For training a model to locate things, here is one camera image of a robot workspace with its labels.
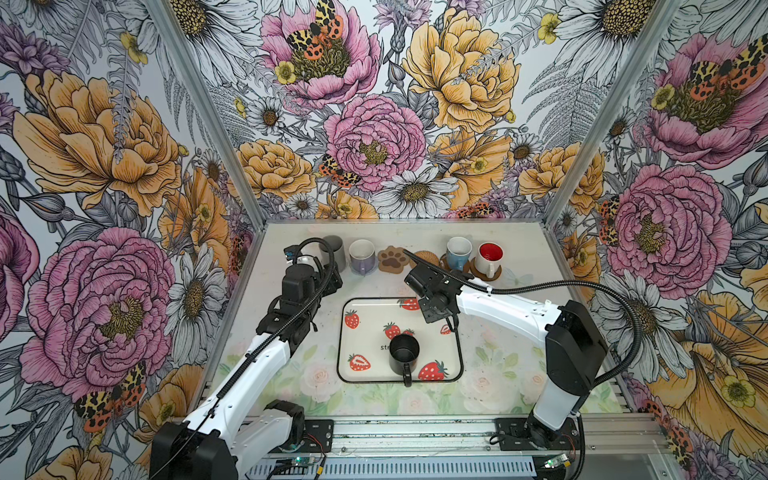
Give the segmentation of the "woven rattan round coaster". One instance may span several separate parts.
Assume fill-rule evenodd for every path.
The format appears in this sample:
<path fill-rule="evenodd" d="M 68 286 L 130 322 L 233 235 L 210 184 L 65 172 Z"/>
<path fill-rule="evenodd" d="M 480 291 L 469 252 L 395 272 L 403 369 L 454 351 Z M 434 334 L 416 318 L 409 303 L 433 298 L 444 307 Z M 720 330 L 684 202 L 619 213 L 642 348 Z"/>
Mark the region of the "woven rattan round coaster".
<path fill-rule="evenodd" d="M 420 251 L 416 251 L 414 255 L 423 262 L 429 263 L 437 267 L 441 266 L 439 257 L 431 251 L 420 250 Z"/>

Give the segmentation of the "grey mug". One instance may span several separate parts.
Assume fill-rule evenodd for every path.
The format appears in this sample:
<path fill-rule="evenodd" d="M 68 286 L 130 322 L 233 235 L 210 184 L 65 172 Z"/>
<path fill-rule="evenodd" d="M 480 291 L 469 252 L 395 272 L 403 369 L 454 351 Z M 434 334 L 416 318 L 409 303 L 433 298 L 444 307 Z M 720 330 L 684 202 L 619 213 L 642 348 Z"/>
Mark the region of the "grey mug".
<path fill-rule="evenodd" d="M 337 235 L 328 235 L 322 238 L 319 245 L 321 259 L 324 265 L 329 265 L 331 259 L 334 259 L 339 272 L 343 272 L 347 267 L 344 244 L 341 237 Z"/>

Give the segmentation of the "cork paw print coaster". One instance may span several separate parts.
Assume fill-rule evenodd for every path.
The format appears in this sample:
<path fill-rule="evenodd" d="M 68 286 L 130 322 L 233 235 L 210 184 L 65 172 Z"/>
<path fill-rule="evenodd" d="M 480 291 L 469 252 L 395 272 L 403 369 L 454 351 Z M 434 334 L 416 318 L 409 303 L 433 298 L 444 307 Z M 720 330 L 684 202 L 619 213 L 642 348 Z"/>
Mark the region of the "cork paw print coaster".
<path fill-rule="evenodd" d="M 378 269 L 388 274 L 401 274 L 409 265 L 410 259 L 402 247 L 388 246 L 378 252 Z"/>

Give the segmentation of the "scratched brown wooden round coaster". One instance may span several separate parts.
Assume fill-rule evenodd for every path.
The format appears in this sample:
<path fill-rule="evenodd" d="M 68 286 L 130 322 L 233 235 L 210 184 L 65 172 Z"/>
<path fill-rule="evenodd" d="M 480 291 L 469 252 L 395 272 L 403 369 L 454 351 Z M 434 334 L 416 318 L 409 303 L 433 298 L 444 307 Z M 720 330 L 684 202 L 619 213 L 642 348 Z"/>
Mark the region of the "scratched brown wooden round coaster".
<path fill-rule="evenodd" d="M 451 267 L 450 267 L 450 265 L 448 264 L 448 261 L 447 261 L 447 256 L 446 256 L 445 254 L 443 254 L 443 255 L 440 257 L 440 267 L 441 267 L 443 270 L 446 270 L 446 271 L 452 271 L 452 268 L 451 268 Z M 473 278 L 473 277 L 474 277 L 474 275 L 473 275 L 473 274 L 472 274 L 472 272 L 471 272 L 471 265 L 470 265 L 470 262 L 469 262 L 469 261 L 467 261 L 466 263 L 464 263 L 464 264 L 463 264 L 463 267 L 460 269 L 460 272 L 461 272 L 461 274 L 462 274 L 463 276 L 465 276 L 466 278 Z"/>

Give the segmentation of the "light blue mug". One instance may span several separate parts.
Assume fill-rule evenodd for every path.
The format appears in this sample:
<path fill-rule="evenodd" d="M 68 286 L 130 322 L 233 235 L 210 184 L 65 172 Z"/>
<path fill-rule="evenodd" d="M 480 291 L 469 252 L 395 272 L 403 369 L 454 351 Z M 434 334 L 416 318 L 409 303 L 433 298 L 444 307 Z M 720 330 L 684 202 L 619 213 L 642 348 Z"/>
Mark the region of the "light blue mug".
<path fill-rule="evenodd" d="M 462 271 L 473 252 L 472 242 L 465 237 L 452 237 L 446 244 L 445 261 L 450 270 Z"/>

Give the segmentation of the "white mug purple handle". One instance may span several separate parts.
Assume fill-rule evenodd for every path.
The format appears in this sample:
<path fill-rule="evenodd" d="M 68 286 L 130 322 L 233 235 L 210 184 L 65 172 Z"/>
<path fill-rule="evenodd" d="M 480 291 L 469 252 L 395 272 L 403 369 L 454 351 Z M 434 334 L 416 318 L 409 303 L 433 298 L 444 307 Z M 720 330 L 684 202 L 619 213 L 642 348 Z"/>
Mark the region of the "white mug purple handle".
<path fill-rule="evenodd" d="M 366 276 L 376 269 L 375 245 L 367 239 L 353 241 L 349 248 L 350 268 L 358 275 Z"/>

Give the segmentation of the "plain brown wooden round coaster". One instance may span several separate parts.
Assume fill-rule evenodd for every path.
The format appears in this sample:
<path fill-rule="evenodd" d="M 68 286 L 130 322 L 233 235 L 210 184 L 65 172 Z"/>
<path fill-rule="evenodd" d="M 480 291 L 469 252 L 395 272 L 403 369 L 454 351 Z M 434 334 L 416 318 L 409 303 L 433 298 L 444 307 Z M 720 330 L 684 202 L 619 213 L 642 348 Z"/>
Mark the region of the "plain brown wooden round coaster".
<path fill-rule="evenodd" d="M 503 273 L 503 267 L 502 267 L 502 266 L 499 266 L 499 267 L 498 267 L 498 268 L 495 270 L 495 274 L 494 274 L 493 276 L 487 276 L 487 275 L 483 274 L 483 273 L 482 273 L 480 270 L 478 270 L 478 269 L 476 268 L 476 266 L 475 266 L 475 259 L 474 259 L 474 258 L 472 258 L 472 259 L 469 261 L 469 271 L 470 271 L 470 273 L 471 273 L 472 275 L 474 275 L 476 278 L 479 278 L 480 280 L 482 280 L 482 281 L 484 281 L 484 282 L 493 282 L 493 281 L 496 281 L 496 280 L 498 280 L 498 279 L 500 279 L 500 278 L 501 278 L 501 276 L 502 276 L 502 273 Z"/>

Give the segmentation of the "black mug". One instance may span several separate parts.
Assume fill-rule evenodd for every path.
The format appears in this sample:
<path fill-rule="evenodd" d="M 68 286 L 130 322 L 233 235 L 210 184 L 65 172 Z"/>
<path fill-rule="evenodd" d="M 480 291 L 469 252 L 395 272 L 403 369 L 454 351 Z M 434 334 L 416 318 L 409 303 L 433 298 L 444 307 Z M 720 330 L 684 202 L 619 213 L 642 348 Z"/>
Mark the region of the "black mug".
<path fill-rule="evenodd" d="M 389 366 L 399 377 L 403 385 L 409 388 L 413 384 L 413 372 L 420 354 L 420 344 L 411 335 L 395 336 L 389 345 Z"/>

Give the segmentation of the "red inside white mug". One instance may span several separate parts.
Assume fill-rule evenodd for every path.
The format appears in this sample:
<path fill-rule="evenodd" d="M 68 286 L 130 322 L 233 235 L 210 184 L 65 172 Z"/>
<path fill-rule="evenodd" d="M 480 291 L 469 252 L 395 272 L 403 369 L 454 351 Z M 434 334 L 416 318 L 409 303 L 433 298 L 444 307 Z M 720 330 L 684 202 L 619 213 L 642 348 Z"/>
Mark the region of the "red inside white mug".
<path fill-rule="evenodd" d="M 501 262 L 504 257 L 502 247 L 493 242 L 482 243 L 475 257 L 475 268 L 488 279 L 494 279 L 501 271 Z"/>

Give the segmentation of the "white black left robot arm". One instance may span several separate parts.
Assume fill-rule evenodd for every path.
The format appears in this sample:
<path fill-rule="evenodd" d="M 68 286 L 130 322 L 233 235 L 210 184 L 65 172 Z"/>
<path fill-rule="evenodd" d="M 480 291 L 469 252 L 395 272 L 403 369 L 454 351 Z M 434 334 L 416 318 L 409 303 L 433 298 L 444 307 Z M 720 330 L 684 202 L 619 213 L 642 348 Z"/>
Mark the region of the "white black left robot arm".
<path fill-rule="evenodd" d="M 246 420 L 271 379 L 290 361 L 310 331 L 324 297 L 343 282 L 335 258 L 300 262 L 311 237 L 285 250 L 289 265 L 282 291 L 268 305 L 248 350 L 223 382 L 181 422 L 163 425 L 151 443 L 152 479 L 240 479 L 266 454 L 301 442 L 305 414 L 289 401 L 269 403 L 260 416 Z"/>

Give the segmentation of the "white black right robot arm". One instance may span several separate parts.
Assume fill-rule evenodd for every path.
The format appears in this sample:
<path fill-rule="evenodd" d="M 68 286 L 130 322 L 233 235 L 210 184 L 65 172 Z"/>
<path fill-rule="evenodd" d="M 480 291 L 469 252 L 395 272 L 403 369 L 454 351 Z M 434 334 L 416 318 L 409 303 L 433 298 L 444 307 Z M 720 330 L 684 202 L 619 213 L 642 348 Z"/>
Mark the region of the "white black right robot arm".
<path fill-rule="evenodd" d="M 546 282 L 503 293 L 408 250 L 404 254 L 415 262 L 405 284 L 416 294 L 426 323 L 442 322 L 455 332 L 462 315 L 479 317 L 533 341 L 544 351 L 547 380 L 521 437 L 539 449 L 549 446 L 561 435 L 566 419 L 601 383 L 599 372 L 608 353 L 606 341 L 583 304 L 570 300 L 556 305 L 522 296 L 570 283 Z"/>

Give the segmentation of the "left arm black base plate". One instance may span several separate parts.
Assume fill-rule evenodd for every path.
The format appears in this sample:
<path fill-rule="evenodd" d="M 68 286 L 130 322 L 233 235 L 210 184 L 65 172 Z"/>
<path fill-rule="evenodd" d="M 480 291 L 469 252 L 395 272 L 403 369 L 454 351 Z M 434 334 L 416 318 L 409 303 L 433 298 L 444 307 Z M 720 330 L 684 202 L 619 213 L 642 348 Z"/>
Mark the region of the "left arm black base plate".
<path fill-rule="evenodd" d="M 304 420 L 299 429 L 292 426 L 288 440 L 272 450 L 271 454 L 329 453 L 333 444 L 335 422 L 333 420 Z"/>

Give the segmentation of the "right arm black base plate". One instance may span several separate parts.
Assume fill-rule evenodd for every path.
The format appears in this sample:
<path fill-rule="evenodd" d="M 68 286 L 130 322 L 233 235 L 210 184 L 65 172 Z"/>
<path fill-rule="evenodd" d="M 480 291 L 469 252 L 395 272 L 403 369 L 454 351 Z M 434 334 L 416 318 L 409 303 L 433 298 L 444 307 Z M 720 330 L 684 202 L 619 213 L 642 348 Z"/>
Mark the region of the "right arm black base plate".
<path fill-rule="evenodd" d="M 567 418 L 556 430 L 548 428 L 531 415 L 526 418 L 496 418 L 494 426 L 495 439 L 502 451 L 576 451 L 583 443 L 574 418 Z"/>

